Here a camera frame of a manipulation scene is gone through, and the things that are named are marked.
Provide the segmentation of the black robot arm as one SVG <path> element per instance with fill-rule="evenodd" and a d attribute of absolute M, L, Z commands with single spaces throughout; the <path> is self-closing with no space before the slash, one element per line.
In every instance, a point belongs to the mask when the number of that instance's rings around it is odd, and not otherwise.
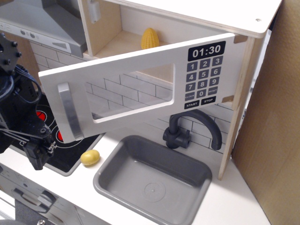
<path fill-rule="evenodd" d="M 33 76 L 17 63 L 21 52 L 16 41 L 0 35 L 0 151 L 13 141 L 20 141 L 35 170 L 53 156 L 56 148 L 50 128 L 37 115 L 42 97 L 41 88 Z"/>

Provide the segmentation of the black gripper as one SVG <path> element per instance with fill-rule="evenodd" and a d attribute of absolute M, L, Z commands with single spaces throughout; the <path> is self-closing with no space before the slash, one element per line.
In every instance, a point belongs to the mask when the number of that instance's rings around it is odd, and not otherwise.
<path fill-rule="evenodd" d="M 52 157 L 56 149 L 56 141 L 50 128 L 38 117 L 35 110 L 10 128 L 0 126 L 1 153 L 15 140 L 22 142 L 23 150 L 35 170 L 42 170 L 47 162 L 47 154 Z"/>

